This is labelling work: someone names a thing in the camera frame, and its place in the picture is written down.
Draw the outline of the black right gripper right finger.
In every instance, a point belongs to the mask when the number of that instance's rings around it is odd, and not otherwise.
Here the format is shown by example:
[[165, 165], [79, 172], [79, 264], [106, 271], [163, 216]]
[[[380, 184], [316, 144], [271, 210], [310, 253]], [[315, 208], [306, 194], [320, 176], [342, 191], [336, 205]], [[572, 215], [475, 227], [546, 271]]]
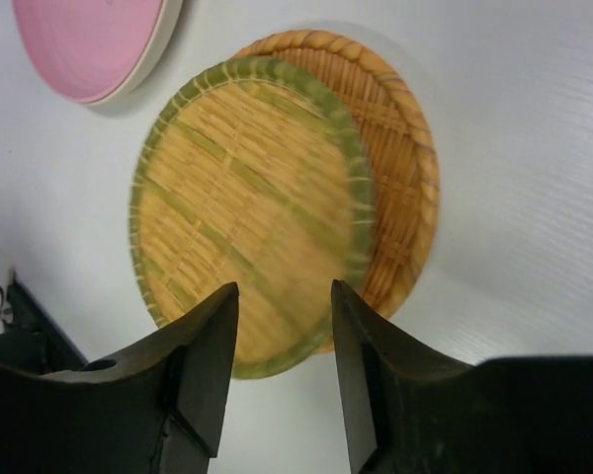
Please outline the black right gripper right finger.
[[355, 473], [593, 473], [593, 355], [472, 365], [331, 286], [348, 457]]

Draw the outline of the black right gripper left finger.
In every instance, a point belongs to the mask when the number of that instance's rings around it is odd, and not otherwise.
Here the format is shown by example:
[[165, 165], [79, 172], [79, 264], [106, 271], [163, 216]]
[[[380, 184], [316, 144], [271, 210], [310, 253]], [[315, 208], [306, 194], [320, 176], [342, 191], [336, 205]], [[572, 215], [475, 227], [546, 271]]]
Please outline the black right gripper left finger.
[[0, 473], [204, 473], [217, 456], [238, 326], [230, 282], [77, 370], [45, 372], [30, 331], [0, 334]]

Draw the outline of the green rimmed woven plate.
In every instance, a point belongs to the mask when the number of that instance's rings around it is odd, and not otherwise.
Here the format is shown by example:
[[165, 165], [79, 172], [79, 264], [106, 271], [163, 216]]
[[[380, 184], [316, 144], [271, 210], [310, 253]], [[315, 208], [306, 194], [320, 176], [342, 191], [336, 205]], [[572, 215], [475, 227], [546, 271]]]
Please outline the green rimmed woven plate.
[[372, 169], [349, 110], [272, 56], [226, 60], [179, 89], [145, 137], [128, 207], [156, 325], [238, 285], [239, 379], [290, 370], [331, 340], [331, 283], [363, 286], [374, 226]]

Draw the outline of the round woven orange plate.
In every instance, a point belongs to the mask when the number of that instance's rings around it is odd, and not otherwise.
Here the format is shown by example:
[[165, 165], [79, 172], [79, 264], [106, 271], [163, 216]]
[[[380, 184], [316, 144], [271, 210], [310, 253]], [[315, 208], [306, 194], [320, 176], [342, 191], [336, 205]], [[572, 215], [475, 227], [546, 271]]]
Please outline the round woven orange plate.
[[362, 296], [383, 318], [391, 318], [424, 270], [439, 216], [438, 157], [415, 96], [382, 56], [337, 33], [285, 31], [237, 54], [273, 56], [306, 70], [352, 114], [377, 189], [375, 250]]

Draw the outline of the pink round plate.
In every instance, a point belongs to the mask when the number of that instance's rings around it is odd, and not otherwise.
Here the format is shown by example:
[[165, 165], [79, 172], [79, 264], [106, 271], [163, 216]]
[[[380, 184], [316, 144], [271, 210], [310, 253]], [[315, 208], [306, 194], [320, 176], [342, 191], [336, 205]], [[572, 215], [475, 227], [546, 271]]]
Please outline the pink round plate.
[[101, 99], [128, 76], [162, 1], [14, 1], [24, 49], [45, 84], [78, 104]]

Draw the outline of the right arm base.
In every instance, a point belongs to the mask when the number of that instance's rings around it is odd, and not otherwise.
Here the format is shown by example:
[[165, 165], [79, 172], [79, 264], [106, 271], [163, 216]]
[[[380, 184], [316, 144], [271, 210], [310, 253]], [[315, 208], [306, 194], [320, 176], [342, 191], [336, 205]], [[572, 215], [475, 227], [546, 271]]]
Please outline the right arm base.
[[15, 276], [0, 285], [0, 363], [35, 375], [77, 370], [86, 357]]

